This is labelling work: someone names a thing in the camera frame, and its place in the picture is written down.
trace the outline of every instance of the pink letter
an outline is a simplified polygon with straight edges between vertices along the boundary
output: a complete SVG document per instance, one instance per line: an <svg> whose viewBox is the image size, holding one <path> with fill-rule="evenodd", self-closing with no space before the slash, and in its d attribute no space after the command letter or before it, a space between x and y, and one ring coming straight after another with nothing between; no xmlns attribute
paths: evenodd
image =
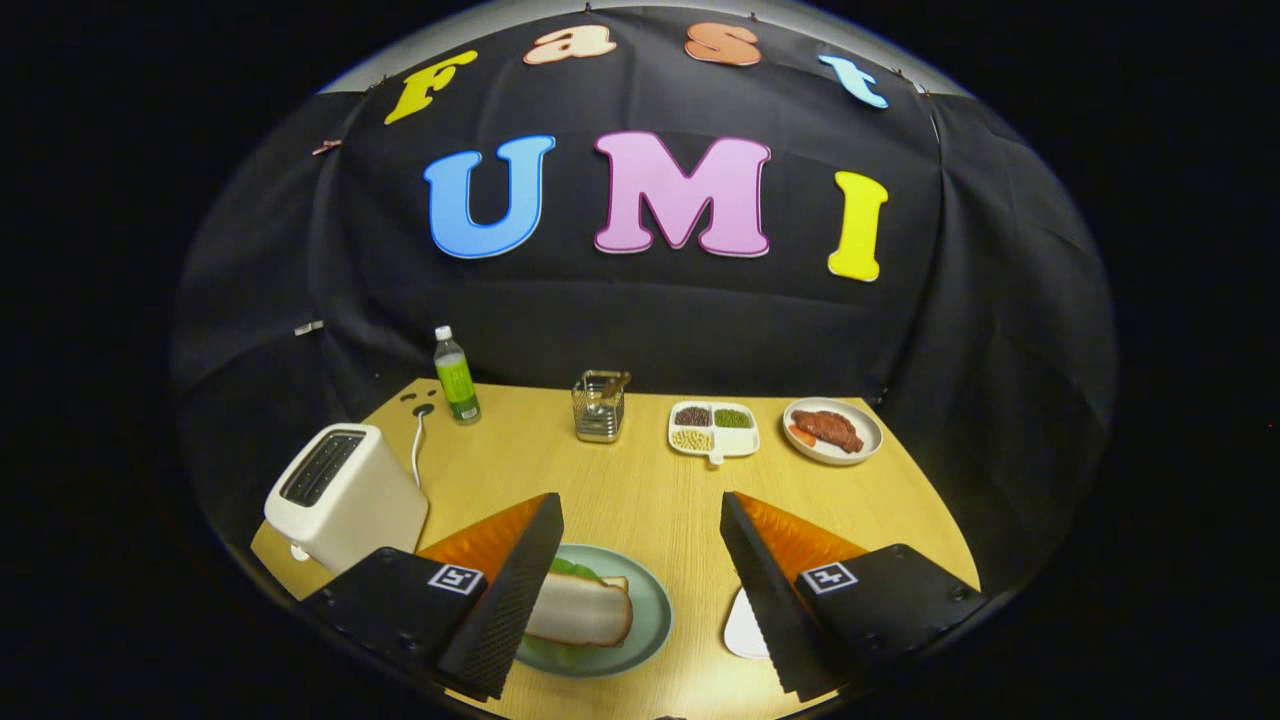
<svg viewBox="0 0 1280 720"><path fill-rule="evenodd" d="M698 236L703 250L737 258L769 251L769 238L760 232L760 168L769 160L764 145L722 137L687 177L667 146L649 132L604 135L595 149L609 156L611 174L609 220L595 234L596 249L643 252L653 245L653 234L640 224L643 197L667 245L677 250L710 205L710 225Z"/></svg>

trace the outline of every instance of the steak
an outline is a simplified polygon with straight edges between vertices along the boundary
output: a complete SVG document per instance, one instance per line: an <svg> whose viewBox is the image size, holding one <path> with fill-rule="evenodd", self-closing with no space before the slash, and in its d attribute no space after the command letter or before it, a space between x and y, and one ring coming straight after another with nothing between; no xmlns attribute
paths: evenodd
<svg viewBox="0 0 1280 720"><path fill-rule="evenodd" d="M792 410L791 419L801 430L823 442L829 442L845 452L859 452L863 448L863 441L858 437L854 424L840 413L832 413L831 410L819 410L817 413Z"/></svg>

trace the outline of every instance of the toaster slot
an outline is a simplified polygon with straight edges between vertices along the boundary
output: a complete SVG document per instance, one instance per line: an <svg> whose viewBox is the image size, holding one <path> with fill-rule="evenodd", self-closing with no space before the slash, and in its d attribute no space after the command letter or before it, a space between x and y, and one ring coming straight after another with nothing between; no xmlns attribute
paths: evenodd
<svg viewBox="0 0 1280 720"><path fill-rule="evenodd" d="M289 482L280 488L280 497L302 507L315 505L362 439L365 433L361 430L334 430L325 436L293 470Z"/></svg>

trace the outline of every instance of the beans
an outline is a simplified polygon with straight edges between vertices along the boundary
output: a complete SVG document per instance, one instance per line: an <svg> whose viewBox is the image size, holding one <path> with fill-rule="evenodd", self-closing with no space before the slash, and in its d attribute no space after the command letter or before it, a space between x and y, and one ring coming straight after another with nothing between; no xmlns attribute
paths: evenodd
<svg viewBox="0 0 1280 720"><path fill-rule="evenodd" d="M712 424L712 414L705 407L698 407L694 405L676 413L676 424L707 427Z"/></svg>
<svg viewBox="0 0 1280 720"><path fill-rule="evenodd" d="M724 407L716 411L716 425L721 428L750 428L751 416L741 410Z"/></svg>
<svg viewBox="0 0 1280 720"><path fill-rule="evenodd" d="M701 430L676 430L671 433L671 442L684 450L710 451L712 436Z"/></svg>

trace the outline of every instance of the white cable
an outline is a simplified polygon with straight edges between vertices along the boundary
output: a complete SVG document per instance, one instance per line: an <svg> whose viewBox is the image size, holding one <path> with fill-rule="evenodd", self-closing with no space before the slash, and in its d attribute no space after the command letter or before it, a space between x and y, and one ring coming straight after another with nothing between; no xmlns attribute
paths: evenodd
<svg viewBox="0 0 1280 720"><path fill-rule="evenodd" d="M417 448L422 443L422 416L426 413L417 414L417 432L413 434L413 455L410 456L408 461L413 465L413 482L417 483L417 489L422 489L422 477L417 474Z"/></svg>

